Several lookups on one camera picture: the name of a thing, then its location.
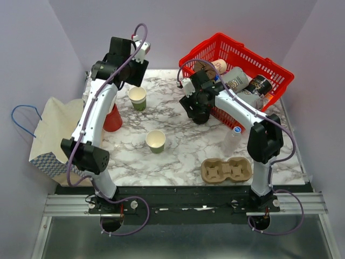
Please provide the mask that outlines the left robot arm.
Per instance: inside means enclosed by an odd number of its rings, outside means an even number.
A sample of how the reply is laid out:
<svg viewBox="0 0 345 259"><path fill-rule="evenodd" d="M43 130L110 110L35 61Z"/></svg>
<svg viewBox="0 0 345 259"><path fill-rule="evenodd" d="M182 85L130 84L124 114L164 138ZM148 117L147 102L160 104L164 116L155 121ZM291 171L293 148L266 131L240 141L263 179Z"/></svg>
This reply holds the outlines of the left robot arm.
<svg viewBox="0 0 345 259"><path fill-rule="evenodd" d="M112 37L104 59L91 68L91 88L77 127L71 138L62 139L60 144L69 159L67 170L76 166L83 179L90 179L97 196L104 196L101 207L108 213L116 212L120 201L114 196L116 184L107 169L109 152L100 147L101 133L122 84L141 86L149 64L145 59L149 50L150 44L137 35L131 39Z"/></svg>

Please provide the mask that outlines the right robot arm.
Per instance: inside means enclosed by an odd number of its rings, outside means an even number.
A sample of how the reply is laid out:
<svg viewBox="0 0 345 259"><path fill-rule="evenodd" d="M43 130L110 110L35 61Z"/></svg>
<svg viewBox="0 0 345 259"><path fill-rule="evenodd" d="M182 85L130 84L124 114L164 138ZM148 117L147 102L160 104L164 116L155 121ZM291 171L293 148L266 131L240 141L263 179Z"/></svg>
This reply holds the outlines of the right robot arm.
<svg viewBox="0 0 345 259"><path fill-rule="evenodd" d="M280 118L267 115L241 100L223 82L214 83L205 71L200 70L189 78L178 80L177 86L184 91L180 104L188 118L201 125L209 120L213 108L225 111L247 131L247 151L254 161L254 176L248 198L249 207L258 212L267 206L270 163L275 161L284 144Z"/></svg>

